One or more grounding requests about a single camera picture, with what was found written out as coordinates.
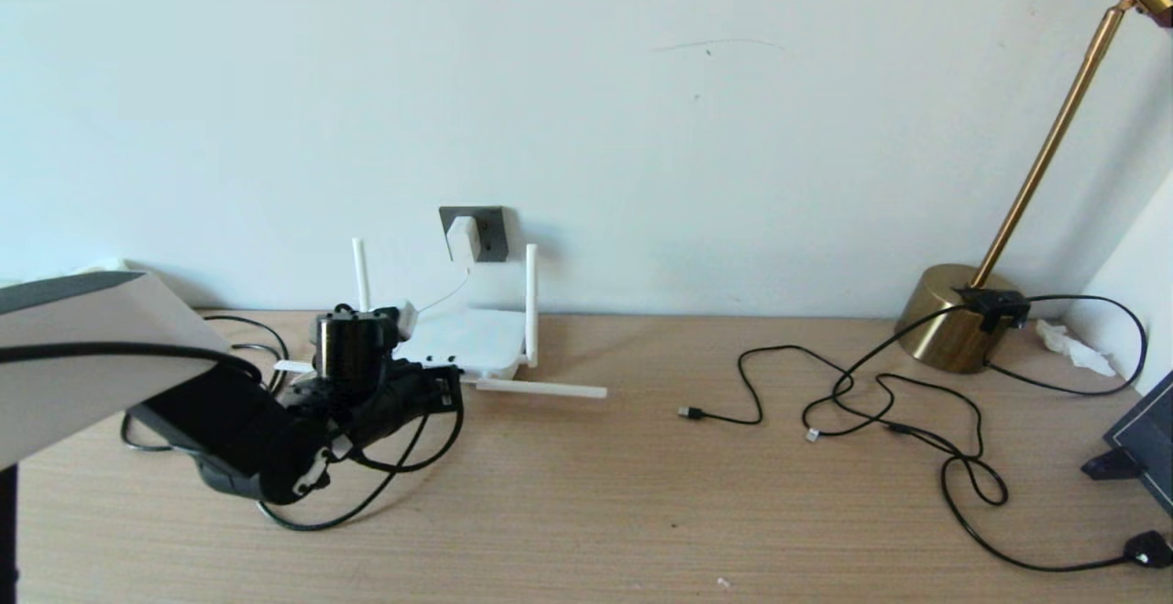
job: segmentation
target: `power plug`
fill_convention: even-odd
[[[457,216],[449,225],[446,239],[452,262],[461,270],[472,270],[473,263],[481,256],[481,232],[477,231],[476,220],[472,216]]]

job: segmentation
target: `wooden desk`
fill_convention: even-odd
[[[306,358],[306,312],[249,312]],[[221,324],[232,340],[260,340]],[[805,440],[800,408],[828,392],[825,367],[800,354],[750,362],[767,421],[686,421],[679,405],[747,415],[734,359],[750,346],[799,341],[840,362],[890,323],[721,317],[545,317],[534,379],[611,387],[586,401],[468,392],[453,452],[398,480],[355,523],[282,530],[244,500],[199,482],[182,455],[123,449],[111,419],[21,467],[25,602],[514,604],[522,602],[1161,602],[1169,571],[1131,565],[1077,575],[991,558],[956,524],[937,488],[942,456],[868,429]],[[263,354],[244,353],[260,362]],[[1011,338],[1006,366],[1069,384],[1104,381]],[[1079,473],[1103,432],[1137,396],[1072,399],[997,374],[944,375],[899,348],[894,369],[970,392],[985,413],[988,456],[1005,475],[1002,509],[956,490],[972,523],[1038,563],[1116,555],[1127,537],[1169,530],[1134,482]],[[899,391],[893,418],[970,446],[960,402]],[[825,412],[819,423],[843,421]],[[448,421],[429,429],[426,455]],[[393,437],[372,455],[393,459]],[[353,466],[297,505],[317,520],[352,505],[379,476]],[[718,583],[724,579],[728,586]]]

